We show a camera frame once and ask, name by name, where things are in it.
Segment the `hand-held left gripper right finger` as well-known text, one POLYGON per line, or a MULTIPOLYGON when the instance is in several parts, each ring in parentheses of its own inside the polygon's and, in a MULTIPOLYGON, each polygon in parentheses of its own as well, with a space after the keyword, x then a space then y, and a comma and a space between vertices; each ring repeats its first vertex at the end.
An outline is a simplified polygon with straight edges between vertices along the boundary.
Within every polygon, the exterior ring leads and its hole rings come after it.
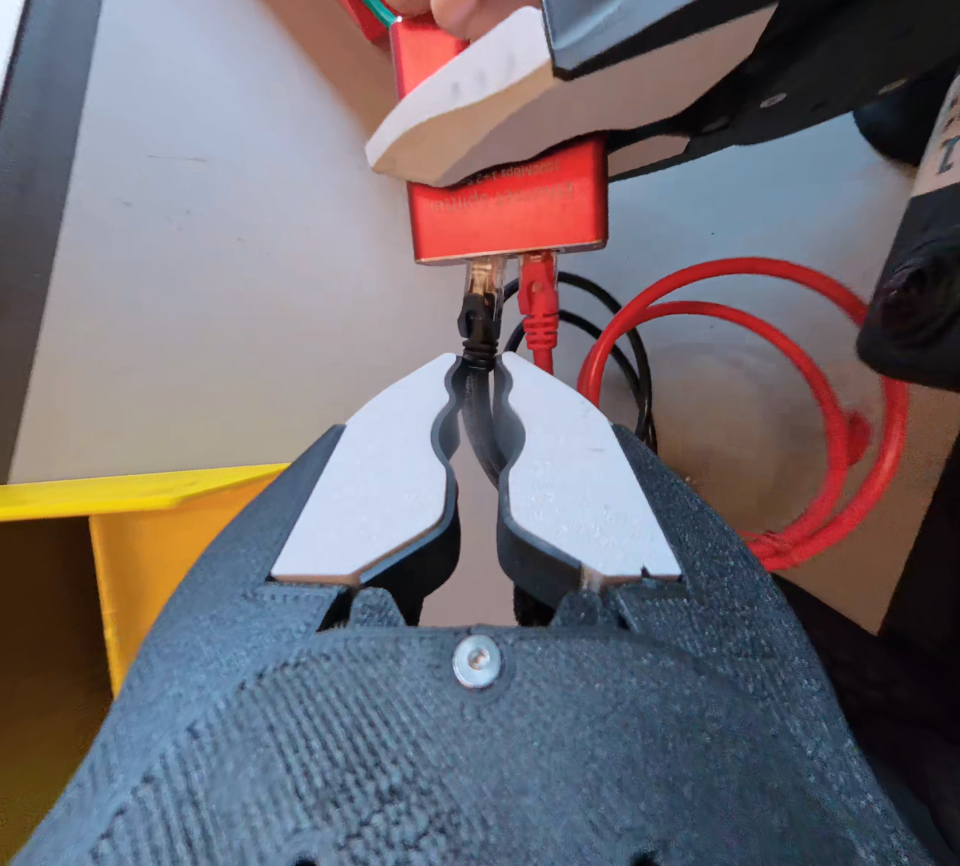
POLYGON ((519 591, 557 609, 571 593, 676 583, 683 572, 612 423, 512 352, 495 368, 497 555, 519 591))

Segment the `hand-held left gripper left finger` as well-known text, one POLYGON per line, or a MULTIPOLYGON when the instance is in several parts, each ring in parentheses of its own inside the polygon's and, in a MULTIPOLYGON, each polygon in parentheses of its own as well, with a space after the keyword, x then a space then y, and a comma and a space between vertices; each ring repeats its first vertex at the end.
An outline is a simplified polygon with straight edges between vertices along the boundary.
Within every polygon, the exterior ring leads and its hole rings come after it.
POLYGON ((460 558, 455 377, 444 353, 378 393, 343 426, 270 569, 285 585, 387 592, 403 619, 460 558))

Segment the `yellow plastic bin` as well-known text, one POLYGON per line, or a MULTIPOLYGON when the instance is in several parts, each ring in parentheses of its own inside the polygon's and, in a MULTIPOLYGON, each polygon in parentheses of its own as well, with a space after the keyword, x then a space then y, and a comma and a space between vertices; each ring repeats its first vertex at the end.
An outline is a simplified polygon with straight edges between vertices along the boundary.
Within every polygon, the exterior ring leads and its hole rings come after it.
POLYGON ((176 586, 284 468, 2 485, 2 864, 76 771, 176 586))

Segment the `red metal port box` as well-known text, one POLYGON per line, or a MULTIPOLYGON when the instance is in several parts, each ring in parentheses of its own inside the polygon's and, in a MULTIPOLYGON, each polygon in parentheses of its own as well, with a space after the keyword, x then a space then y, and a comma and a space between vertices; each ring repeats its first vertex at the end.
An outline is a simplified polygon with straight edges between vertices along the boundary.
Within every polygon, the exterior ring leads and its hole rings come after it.
MULTIPOLYGON (((426 17, 395 22, 390 53, 397 103, 470 45, 426 17)), ((594 249, 607 241, 608 172, 601 132, 450 186, 403 182, 414 260, 421 264, 594 249)))

